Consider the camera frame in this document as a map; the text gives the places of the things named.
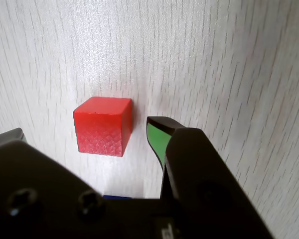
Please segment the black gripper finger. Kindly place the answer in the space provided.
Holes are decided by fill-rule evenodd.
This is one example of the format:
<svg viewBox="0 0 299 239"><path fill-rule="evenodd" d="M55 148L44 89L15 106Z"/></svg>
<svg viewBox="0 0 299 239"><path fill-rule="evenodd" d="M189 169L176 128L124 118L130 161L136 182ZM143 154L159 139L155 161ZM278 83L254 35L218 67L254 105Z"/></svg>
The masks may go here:
<svg viewBox="0 0 299 239"><path fill-rule="evenodd" d="M0 134L0 239L99 239L100 195L30 146Z"/></svg>
<svg viewBox="0 0 299 239"><path fill-rule="evenodd" d="M272 237L201 129L169 117L148 117L147 139L163 168L161 194L177 202L179 229L185 238Z"/></svg>

